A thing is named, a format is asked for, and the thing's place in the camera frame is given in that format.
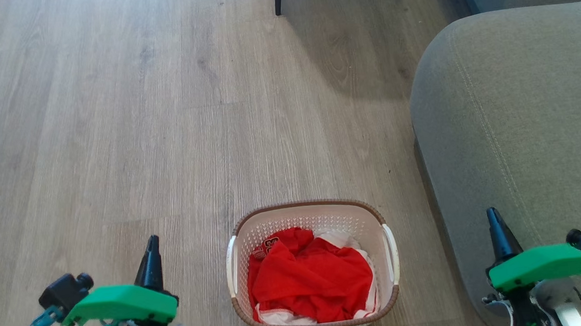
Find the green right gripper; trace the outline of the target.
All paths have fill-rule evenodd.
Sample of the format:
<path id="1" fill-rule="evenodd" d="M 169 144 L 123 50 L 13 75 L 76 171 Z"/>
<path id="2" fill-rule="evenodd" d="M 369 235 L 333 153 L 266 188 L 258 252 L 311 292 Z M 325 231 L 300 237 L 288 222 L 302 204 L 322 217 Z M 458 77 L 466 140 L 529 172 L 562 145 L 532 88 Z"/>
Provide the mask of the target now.
<path id="1" fill-rule="evenodd" d="M 581 276 L 581 249 L 564 243 L 525 252 L 494 207 L 486 210 L 495 255 L 487 270 L 496 292 L 489 307 L 501 307 L 509 326 L 581 326 L 581 301 L 572 300 Z"/>

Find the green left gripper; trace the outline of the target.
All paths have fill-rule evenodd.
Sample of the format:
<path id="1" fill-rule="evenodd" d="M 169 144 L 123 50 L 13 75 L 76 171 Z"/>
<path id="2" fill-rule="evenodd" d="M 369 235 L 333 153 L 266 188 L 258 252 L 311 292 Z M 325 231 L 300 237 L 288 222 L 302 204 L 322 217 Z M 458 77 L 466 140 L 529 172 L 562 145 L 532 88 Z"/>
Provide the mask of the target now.
<path id="1" fill-rule="evenodd" d="M 164 290 L 159 237 L 147 241 L 135 285 L 100 287 L 85 296 L 65 316 L 62 326 L 84 326 L 99 320 L 103 326 L 174 325 L 179 300 Z"/>

